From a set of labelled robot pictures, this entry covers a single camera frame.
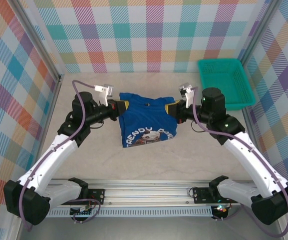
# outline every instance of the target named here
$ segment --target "teal plastic basket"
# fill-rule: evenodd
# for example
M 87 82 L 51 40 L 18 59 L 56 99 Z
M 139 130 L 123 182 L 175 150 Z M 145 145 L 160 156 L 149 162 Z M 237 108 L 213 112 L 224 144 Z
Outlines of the teal plastic basket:
M 255 104 L 242 64 L 238 59 L 203 59 L 198 61 L 203 89 L 219 88 L 226 99 L 227 110 L 240 110 Z

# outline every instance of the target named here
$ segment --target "plaid backdrop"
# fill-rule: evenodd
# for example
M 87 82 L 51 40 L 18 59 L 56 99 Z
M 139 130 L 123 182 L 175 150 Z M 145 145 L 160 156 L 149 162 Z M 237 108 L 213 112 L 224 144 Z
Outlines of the plaid backdrop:
M 259 147 L 288 178 L 288 0 L 275 14 L 246 72 L 257 98 L 248 111 Z
M 6 0 L 0 0 L 0 239 L 9 228 L 3 186 L 32 165 L 55 80 Z
M 21 2 L 58 65 L 36 16 Z M 70 73 L 195 72 L 199 59 L 241 57 L 269 2 L 34 0 Z M 262 10 L 254 16 L 255 8 Z

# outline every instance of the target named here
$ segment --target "blue t-shirt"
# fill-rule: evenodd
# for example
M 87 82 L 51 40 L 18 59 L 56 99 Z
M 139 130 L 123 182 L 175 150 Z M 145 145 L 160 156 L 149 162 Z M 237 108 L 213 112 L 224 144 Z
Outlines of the blue t-shirt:
M 123 147 L 150 144 L 176 135 L 176 120 L 165 111 L 172 97 L 151 99 L 137 94 L 120 93 L 121 100 L 129 102 L 128 109 L 119 116 Z

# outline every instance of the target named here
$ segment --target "beige table surface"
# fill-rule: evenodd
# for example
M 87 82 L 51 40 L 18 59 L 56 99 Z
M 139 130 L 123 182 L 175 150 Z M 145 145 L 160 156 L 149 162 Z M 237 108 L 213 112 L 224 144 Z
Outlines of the beige table surface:
M 71 102 L 75 95 L 71 82 L 74 79 L 90 85 L 114 85 L 113 97 L 116 99 L 120 92 L 132 92 L 148 98 L 171 96 L 177 100 L 181 99 L 179 85 L 189 82 L 192 86 L 201 86 L 199 73 L 193 72 L 67 74 L 58 96 L 43 152 L 71 111 Z M 89 91 L 80 85 L 78 89 Z M 90 91 L 97 100 L 97 93 Z M 241 111 L 228 113 L 245 126 Z M 250 180 L 250 176 L 228 150 L 220 146 L 208 133 L 193 132 L 190 123 L 187 121 L 178 125 L 174 139 L 123 148 L 119 122 L 107 119 L 103 128 L 92 130 L 80 148 L 63 163 L 54 178 L 212 180 L 226 175 L 234 180 Z

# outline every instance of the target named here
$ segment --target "plaid wall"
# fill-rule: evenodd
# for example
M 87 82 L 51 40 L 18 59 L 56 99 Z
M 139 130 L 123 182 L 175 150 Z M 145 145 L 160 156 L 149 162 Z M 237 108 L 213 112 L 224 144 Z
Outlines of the plaid wall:
M 3 186 L 36 157 L 55 80 L 6 0 L 0 0 L 0 239 L 9 228 Z
M 257 104 L 248 111 L 259 147 L 288 178 L 288 0 L 284 0 L 246 67 Z
M 21 2 L 47 42 L 26 0 Z M 34 0 L 70 73 L 195 72 L 199 59 L 241 57 L 269 2 Z M 256 7 L 262 10 L 254 16 Z M 254 26 L 247 27 L 251 20 Z

